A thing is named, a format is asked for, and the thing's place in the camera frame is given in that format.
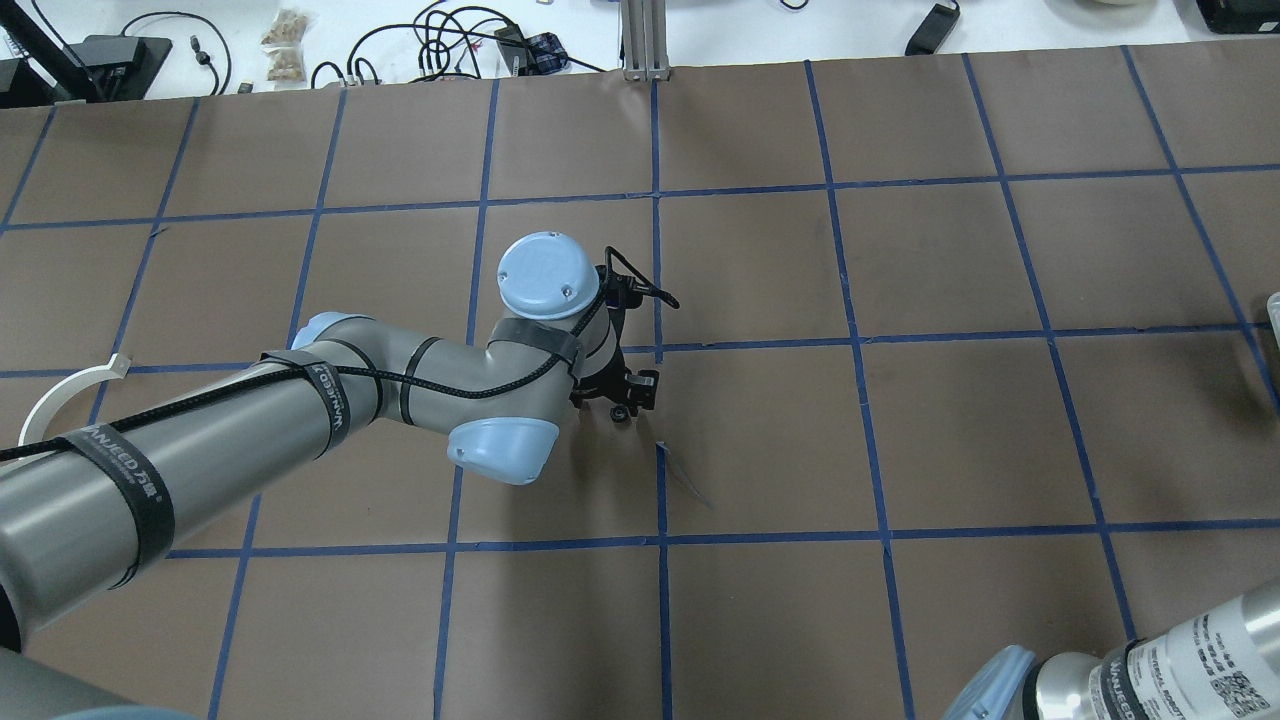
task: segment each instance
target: velcro strap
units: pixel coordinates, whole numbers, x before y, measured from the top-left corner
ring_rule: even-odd
[[[568,331],[544,325],[527,318],[503,318],[493,328],[489,345],[495,342],[518,342],[549,352],[568,364],[573,379],[579,378],[582,360],[582,341]]]
[[[320,451],[320,455],[329,452],[347,439],[347,433],[351,432],[351,404],[347,401],[347,391],[342,388],[338,370],[332,363],[305,350],[273,350],[264,352],[261,361],[279,363],[306,370],[311,387],[320,395],[325,411],[329,414],[329,442]]]
[[[142,568],[163,559],[173,546],[173,498],[160,479],[155,465],[111,425],[90,425],[63,436],[76,452],[97,465],[133,514],[133,528],[138,533],[138,551],[133,565],[114,587],[128,583]]]

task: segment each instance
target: robotic arm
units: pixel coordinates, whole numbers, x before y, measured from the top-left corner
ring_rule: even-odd
[[[616,274],[614,259],[637,277]],[[0,452],[44,454],[0,473],[0,647],[20,651],[31,633],[378,418],[448,434],[454,464],[526,484],[550,455],[566,400],[607,397],[616,421],[653,409],[658,373],[632,374],[618,337],[644,297],[678,307],[675,297],[612,247],[593,266],[554,232],[512,245],[497,279],[507,310],[486,347],[323,313],[289,350],[209,388]],[[0,665],[13,659],[0,651]],[[6,676],[26,675],[0,671],[0,697],[15,689]]]

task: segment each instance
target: qr code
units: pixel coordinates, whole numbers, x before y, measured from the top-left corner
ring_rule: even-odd
[[[1240,671],[1231,673],[1224,678],[1217,678],[1211,683],[1217,697],[1222,698],[1231,715],[1248,717],[1254,712],[1262,712],[1271,707],[1271,703],[1253,689],[1253,683],[1248,675]]]

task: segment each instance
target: plastic bag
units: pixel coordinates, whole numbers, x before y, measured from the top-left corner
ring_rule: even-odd
[[[300,83],[307,79],[302,61],[302,36],[312,23],[310,13],[294,8],[280,8],[275,22],[262,33],[262,53],[266,54],[266,79],[279,83]]]

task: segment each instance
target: black pole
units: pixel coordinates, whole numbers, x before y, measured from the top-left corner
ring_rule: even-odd
[[[40,67],[54,76],[54,81],[72,94],[73,97],[90,102],[101,102],[102,92],[88,78],[84,68],[72,61],[35,20],[31,19],[17,0],[0,0],[0,26],[4,26],[23,47],[31,53]]]

